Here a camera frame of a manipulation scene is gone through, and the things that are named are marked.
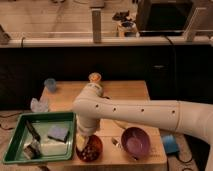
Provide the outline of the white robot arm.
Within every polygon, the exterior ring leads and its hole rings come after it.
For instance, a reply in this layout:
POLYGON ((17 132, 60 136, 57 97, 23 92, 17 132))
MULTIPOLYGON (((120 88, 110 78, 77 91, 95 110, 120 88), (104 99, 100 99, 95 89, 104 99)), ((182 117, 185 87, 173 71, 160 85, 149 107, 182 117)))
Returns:
POLYGON ((102 118, 170 130, 199 138, 210 145, 205 171, 213 171, 213 105, 176 100, 112 100, 103 88, 88 83, 73 101, 80 134, 96 132, 102 118))

